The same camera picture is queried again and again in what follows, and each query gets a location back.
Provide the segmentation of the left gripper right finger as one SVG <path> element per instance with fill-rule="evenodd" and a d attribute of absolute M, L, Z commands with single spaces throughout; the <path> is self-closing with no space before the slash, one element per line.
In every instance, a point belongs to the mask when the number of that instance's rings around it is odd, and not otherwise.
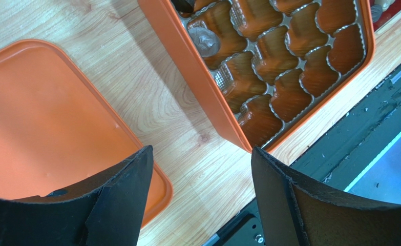
<path fill-rule="evenodd" d="M 267 245 L 401 245 L 401 204 L 335 189 L 258 147 L 251 171 Z"/>

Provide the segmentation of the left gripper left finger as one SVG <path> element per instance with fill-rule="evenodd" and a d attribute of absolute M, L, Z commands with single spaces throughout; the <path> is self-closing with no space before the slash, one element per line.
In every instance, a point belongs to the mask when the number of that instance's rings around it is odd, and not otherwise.
<path fill-rule="evenodd" d="M 145 146 L 48 196 L 0 199 L 0 245 L 136 245 L 153 167 Z"/>

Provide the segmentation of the orange chocolate box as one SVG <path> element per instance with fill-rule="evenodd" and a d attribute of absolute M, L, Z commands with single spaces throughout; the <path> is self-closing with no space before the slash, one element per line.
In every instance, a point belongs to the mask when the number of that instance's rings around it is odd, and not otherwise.
<path fill-rule="evenodd" d="M 171 1 L 139 7 L 220 136 L 272 151 L 368 66 L 369 1 Z M 188 29 L 220 39 L 201 57 Z"/>

